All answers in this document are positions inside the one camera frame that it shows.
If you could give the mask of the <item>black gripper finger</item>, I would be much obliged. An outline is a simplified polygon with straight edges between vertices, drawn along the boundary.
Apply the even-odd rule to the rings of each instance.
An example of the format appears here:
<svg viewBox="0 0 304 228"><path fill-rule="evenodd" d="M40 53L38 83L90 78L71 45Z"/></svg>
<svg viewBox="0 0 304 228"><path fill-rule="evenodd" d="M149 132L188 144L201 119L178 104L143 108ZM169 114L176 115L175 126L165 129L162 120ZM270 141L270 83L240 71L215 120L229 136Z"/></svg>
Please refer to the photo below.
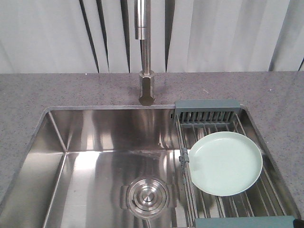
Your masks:
<svg viewBox="0 0 304 228"><path fill-rule="evenodd" d="M304 220L294 219L294 228L304 228Z"/></svg>

